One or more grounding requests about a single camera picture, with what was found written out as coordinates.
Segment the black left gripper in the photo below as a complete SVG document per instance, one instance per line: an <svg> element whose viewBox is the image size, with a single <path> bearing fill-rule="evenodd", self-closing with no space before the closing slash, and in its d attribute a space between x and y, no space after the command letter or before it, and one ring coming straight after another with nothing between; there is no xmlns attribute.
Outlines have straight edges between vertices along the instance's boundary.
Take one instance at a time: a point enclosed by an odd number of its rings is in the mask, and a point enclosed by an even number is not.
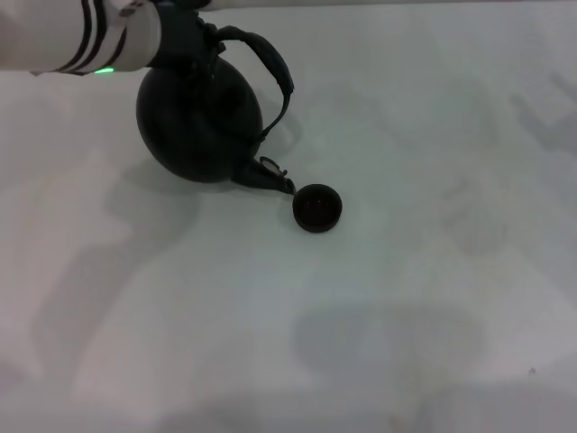
<svg viewBox="0 0 577 433"><path fill-rule="evenodd" d="M159 48L151 61L155 69L188 70L189 76L213 78L217 56L225 51L218 28L205 22L198 9L203 1L153 1L160 19ZM196 56L200 30L205 45L213 52Z"/></svg>

